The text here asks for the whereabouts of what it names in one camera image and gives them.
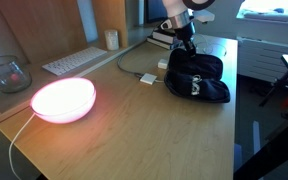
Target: lamp cable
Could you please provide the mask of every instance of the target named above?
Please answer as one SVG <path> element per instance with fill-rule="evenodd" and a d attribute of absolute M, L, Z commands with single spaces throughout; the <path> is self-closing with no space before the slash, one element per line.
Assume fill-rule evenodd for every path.
<path fill-rule="evenodd" d="M 27 122 L 23 125 L 23 127 L 17 132 L 16 136 L 14 137 L 14 139 L 12 140 L 9 150 L 8 150 L 8 156 L 9 156 L 9 160 L 10 160 L 10 166 L 12 169 L 13 174 L 16 176 L 17 179 L 21 180 L 20 176 L 15 172 L 14 166 L 13 166 L 13 161 L 12 161 L 12 147 L 16 141 L 16 139 L 18 138 L 18 136 L 22 133 L 22 131 L 25 129 L 25 127 L 31 122 L 31 120 L 33 119 L 33 117 L 35 116 L 35 113 L 33 113 L 33 115 L 27 120 Z"/>

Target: black bag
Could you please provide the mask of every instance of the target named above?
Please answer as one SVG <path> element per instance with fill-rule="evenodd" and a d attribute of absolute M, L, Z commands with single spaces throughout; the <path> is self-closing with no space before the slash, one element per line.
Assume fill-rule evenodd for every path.
<path fill-rule="evenodd" d="M 222 61 L 213 55 L 190 57 L 183 49 L 172 51 L 164 83 L 176 96 L 209 103 L 227 103 L 230 92 L 220 79 Z"/>

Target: white keyboard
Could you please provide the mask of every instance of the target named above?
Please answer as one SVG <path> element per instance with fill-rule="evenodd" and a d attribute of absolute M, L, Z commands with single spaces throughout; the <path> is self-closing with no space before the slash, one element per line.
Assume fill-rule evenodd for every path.
<path fill-rule="evenodd" d="M 69 56 L 63 57 L 56 61 L 50 62 L 43 65 L 42 67 L 47 71 L 59 76 L 69 72 L 72 69 L 75 69 L 87 62 L 92 61 L 93 59 L 107 53 L 102 49 L 97 47 L 89 47 L 82 51 L 76 52 Z"/>

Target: pink lamp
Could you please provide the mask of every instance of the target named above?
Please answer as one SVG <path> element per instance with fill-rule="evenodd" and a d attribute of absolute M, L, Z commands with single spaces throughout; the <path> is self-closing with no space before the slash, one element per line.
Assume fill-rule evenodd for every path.
<path fill-rule="evenodd" d="M 41 119 L 57 123 L 76 121 L 89 112 L 96 90 L 84 78 L 66 78 L 52 82 L 35 93 L 31 107 Z"/>

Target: wooden desk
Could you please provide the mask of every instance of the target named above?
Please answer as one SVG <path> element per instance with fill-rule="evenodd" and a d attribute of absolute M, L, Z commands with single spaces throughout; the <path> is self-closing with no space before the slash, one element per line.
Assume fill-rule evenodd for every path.
<path fill-rule="evenodd" d="M 230 103 L 176 97 L 164 83 L 143 84 L 113 60 L 84 76 L 97 90 L 85 117 L 58 125 L 35 116 L 16 146 L 49 179 L 232 179 L 237 42 L 207 39 L 223 60 Z M 144 43 L 123 67 L 163 79 L 157 62 L 169 54 Z M 1 122 L 1 132 L 13 139 L 32 113 L 26 108 Z"/>

